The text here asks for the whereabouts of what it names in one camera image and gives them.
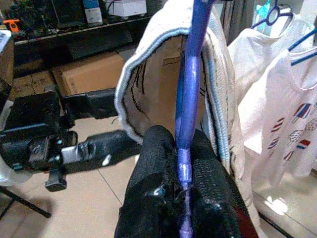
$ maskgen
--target black stand leg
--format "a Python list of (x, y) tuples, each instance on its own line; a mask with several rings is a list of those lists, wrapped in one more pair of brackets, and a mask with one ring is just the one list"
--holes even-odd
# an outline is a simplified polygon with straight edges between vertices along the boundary
[(35, 206), (34, 204), (28, 202), (27, 200), (23, 199), (22, 197), (14, 194), (13, 192), (10, 192), (9, 190), (7, 190), (6, 188), (0, 186), (0, 192), (7, 195), (8, 197), (12, 198), (12, 201), (9, 203), (9, 205), (6, 207), (6, 209), (2, 212), (2, 214), (6, 213), (8, 211), (8, 209), (10, 208), (10, 206), (12, 206), (14, 201), (17, 201), (21, 204), (23, 204), (24, 206), (27, 206), (28, 208), (32, 209), (33, 211), (36, 211), (37, 213), (45, 216), (46, 218), (49, 218), (51, 216), (51, 213), (44, 211), (43, 209)]

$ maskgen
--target white box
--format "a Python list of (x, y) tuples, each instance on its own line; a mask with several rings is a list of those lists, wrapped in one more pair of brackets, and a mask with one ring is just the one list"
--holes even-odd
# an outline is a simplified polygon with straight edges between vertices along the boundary
[[(107, 1), (106, 6), (110, 5), (112, 1)], [(134, 15), (142, 15), (147, 13), (146, 0), (119, 0), (114, 1), (110, 8), (109, 14), (121, 17), (128, 17)]]
[(92, 23), (103, 23), (103, 17), (101, 16), (100, 7), (85, 9), (87, 22)]

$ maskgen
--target popsicle print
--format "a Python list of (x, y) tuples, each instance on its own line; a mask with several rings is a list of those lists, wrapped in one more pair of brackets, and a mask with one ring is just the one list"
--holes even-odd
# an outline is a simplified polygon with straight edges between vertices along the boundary
[(298, 141), (301, 138), (301, 136), (303, 135), (303, 133), (304, 133), (304, 130), (295, 130), (295, 131), (293, 131), (288, 136), (289, 142), (288, 142), (287, 146), (290, 146), (293, 142)]
[(309, 123), (306, 124), (305, 126), (305, 132), (306, 131), (314, 131), (317, 128), (317, 119), (312, 119), (310, 120)]
[(275, 147), (275, 145), (277, 145), (278, 141), (279, 141), (280, 137), (275, 138), (272, 143), (270, 143), (269, 147), (267, 148), (268, 150), (272, 149), (273, 147)]
[(292, 120), (292, 123), (297, 122), (298, 118), (305, 119), (308, 116), (311, 107), (312, 105), (310, 103), (303, 103), (302, 105), (300, 105), (294, 114), (294, 119)]
[(309, 140), (301, 140), (296, 147), (301, 150), (305, 150), (310, 143), (311, 142)]
[(276, 132), (278, 130), (281, 129), (283, 122), (284, 122), (285, 118), (281, 118), (280, 120), (278, 120), (275, 124), (275, 126), (272, 128), (271, 132)]
[(314, 104), (314, 109), (311, 112), (311, 115), (314, 114), (317, 111), (317, 103)]
[(290, 160), (293, 154), (294, 154), (294, 151), (290, 151), (287, 155), (284, 156), (283, 160), (285, 160), (285, 162), (283, 165), (285, 165), (286, 162)]

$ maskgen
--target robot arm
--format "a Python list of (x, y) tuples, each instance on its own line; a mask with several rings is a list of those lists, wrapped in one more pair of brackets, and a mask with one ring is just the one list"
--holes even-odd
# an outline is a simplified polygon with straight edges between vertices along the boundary
[(92, 135), (78, 143), (75, 120), (116, 116), (115, 89), (62, 98), (56, 89), (16, 98), (0, 132), (1, 185), (49, 172), (49, 191), (66, 189), (65, 175), (114, 165), (139, 154), (141, 146), (122, 130)]

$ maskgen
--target purple plastic rod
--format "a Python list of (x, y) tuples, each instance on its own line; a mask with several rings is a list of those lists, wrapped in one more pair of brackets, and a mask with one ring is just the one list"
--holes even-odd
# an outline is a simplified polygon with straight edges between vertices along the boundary
[(179, 231), (181, 238), (192, 238), (190, 184), (192, 166), (190, 146), (193, 141), (198, 95), (200, 86), (200, 55), (205, 39), (211, 6), (215, 0), (195, 0), (192, 26), (189, 31), (185, 59), (183, 57), (179, 75), (176, 102), (176, 146), (178, 155), (178, 176), (185, 193), (182, 225)]

